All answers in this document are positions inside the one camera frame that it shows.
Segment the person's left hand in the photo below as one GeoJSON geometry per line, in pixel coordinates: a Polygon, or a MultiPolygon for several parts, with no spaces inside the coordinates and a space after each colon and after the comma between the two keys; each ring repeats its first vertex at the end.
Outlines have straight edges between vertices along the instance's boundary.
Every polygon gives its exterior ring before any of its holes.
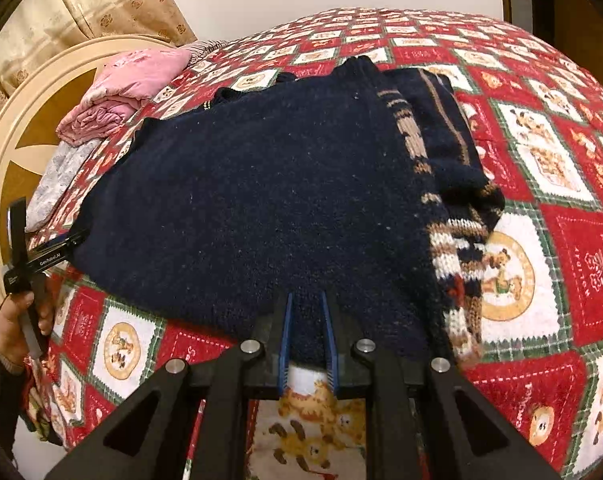
{"type": "Polygon", "coordinates": [[[24,370],[24,360],[29,354],[28,344],[20,325],[20,316],[28,314],[34,306],[36,320],[33,328],[44,338],[50,336],[54,325],[55,309],[48,292],[36,296],[34,292],[8,295],[0,307],[0,361],[12,375],[24,370]]]}

